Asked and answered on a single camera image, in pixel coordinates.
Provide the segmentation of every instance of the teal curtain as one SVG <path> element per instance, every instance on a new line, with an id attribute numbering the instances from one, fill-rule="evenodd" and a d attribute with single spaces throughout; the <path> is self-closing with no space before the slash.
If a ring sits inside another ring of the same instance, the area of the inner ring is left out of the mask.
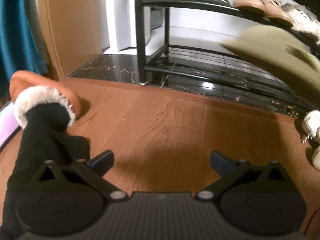
<path id="1" fill-rule="evenodd" d="M 47 73 L 25 10 L 25 0 L 0 0 L 0 97 L 17 70 Z"/>

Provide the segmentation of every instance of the wooden floor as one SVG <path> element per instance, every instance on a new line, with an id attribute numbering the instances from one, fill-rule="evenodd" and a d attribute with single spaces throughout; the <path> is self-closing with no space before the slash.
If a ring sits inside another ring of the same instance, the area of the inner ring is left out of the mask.
<path id="1" fill-rule="evenodd" d="M 68 132 L 90 139 L 92 157 L 112 149 L 115 165 L 105 179 L 129 193 L 195 193 L 219 178 L 209 166 L 210 153 L 219 150 L 257 165 L 280 160 L 307 201 L 302 231 L 320 207 L 320 171 L 310 165 L 311 147 L 300 142 L 291 117 L 169 89 L 71 78 L 63 83 L 79 93 L 87 111 Z M 0 211 L 21 135 L 0 153 Z"/>

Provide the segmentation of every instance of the black metal shoe rack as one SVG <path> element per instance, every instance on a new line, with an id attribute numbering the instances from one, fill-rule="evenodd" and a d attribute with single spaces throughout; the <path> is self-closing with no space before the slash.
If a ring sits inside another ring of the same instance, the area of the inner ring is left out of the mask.
<path id="1" fill-rule="evenodd" d="M 304 3 L 305 0 L 295 0 L 297 2 L 300 2 L 301 4 L 310 6 L 310 1 L 308 0 L 308 4 Z M 160 47 L 157 51 L 155 51 L 150 57 L 148 57 L 148 60 L 146 58 L 146 51 L 145 51 L 145 33 L 144 33 L 144 7 L 162 7 L 165 8 L 165 26 L 164 26 L 164 45 Z M 218 85 L 223 85 L 247 92 L 251 92 L 254 94 L 267 96 L 271 98 L 277 98 L 277 96 L 273 93 L 258 90 L 255 88 L 250 88 L 247 86 L 241 86 L 238 84 L 234 84 L 231 82 L 223 81 L 220 79 L 214 79 L 214 78 L 208 78 L 202 75 L 197 74 L 190 74 L 188 71 L 181 72 L 176 71 L 173 69 L 168 69 L 164 67 L 160 67 L 158 62 L 161 57 L 161 55 L 164 53 L 165 55 L 168 55 L 169 48 L 180 48 L 180 49 L 190 49 L 195 51 L 201 51 L 201 52 L 207 52 L 207 53 L 213 53 L 218 54 L 222 56 L 228 56 L 233 58 L 238 58 L 235 55 L 223 53 L 220 51 L 213 51 L 208 49 L 201 49 L 201 48 L 194 48 L 194 47 L 187 47 L 187 46 L 180 46 L 180 45 L 174 45 L 170 44 L 169 41 L 169 33 L 170 33 L 170 8 L 190 8 L 190 9 L 200 9 L 200 10 L 206 10 L 206 11 L 212 11 L 212 12 L 219 12 L 224 14 L 229 14 L 241 18 L 245 18 L 260 24 L 264 25 L 272 25 L 279 28 L 282 28 L 291 34 L 293 34 L 295 37 L 297 37 L 301 42 L 308 45 L 310 47 L 310 51 L 315 56 L 320 56 L 320 46 L 318 46 L 314 41 L 311 39 L 308 39 L 307 37 L 301 35 L 298 32 L 295 32 L 289 27 L 286 27 L 284 25 L 281 25 L 275 21 L 272 21 L 268 18 L 264 18 L 255 14 L 252 14 L 250 12 L 238 10 L 237 8 L 231 8 L 231 7 L 225 7 L 221 5 L 215 5 L 210 3 L 203 3 L 203 2 L 196 2 L 196 1 L 190 1 L 190 0 L 135 0 L 135 15 L 136 15 L 136 36 L 137 36 L 137 58 L 138 58 L 138 70 L 139 70 L 139 84 L 145 85 L 147 84 L 147 75 L 146 72 L 156 72 L 156 73 L 162 73 L 162 74 L 169 74 L 184 78 L 190 78 L 193 80 L 199 80 L 204 82 L 211 82 Z"/>

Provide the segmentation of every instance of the slipper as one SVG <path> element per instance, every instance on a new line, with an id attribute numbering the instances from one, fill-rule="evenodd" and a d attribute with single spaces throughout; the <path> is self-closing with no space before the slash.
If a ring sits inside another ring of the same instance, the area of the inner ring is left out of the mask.
<path id="1" fill-rule="evenodd" d="M 59 103 L 65 106 L 70 115 L 69 126 L 81 114 L 81 103 L 76 92 L 30 71 L 15 72 L 10 81 L 9 92 L 14 102 L 14 115 L 22 128 L 27 126 L 25 113 L 40 104 Z"/>

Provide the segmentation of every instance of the black ribbed fabric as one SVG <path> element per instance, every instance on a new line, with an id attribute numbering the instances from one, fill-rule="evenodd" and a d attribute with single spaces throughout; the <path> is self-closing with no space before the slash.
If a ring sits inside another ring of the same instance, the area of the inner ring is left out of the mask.
<path id="1" fill-rule="evenodd" d="M 0 240 L 16 239 L 23 234 L 15 204 L 45 160 L 69 165 L 73 160 L 90 157 L 86 138 L 65 133 L 70 121 L 65 107 L 57 103 L 35 106 L 26 113 L 26 118 L 28 125 L 23 131 L 18 158 L 7 184 Z"/>

